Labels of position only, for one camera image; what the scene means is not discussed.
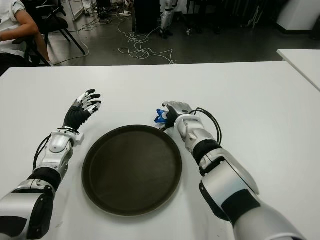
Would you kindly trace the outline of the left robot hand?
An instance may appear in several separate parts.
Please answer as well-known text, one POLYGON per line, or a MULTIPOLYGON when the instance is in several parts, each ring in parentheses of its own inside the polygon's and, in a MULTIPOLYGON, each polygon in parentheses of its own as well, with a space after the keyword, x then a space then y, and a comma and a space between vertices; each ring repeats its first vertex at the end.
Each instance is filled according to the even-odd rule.
POLYGON ((100 109, 102 104, 101 95, 95 94, 95 91, 95 89, 87 90, 76 98, 65 115, 63 128, 77 132, 81 125, 100 109))

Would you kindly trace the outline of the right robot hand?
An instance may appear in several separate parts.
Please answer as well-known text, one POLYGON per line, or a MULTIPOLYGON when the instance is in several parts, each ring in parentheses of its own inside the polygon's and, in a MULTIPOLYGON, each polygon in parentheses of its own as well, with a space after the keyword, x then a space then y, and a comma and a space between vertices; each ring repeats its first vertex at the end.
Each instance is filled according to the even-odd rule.
POLYGON ((165 101, 162 106, 168 109, 166 123, 160 128, 162 131, 172 128, 179 116, 187 115, 192 111, 192 108, 184 102, 165 101))

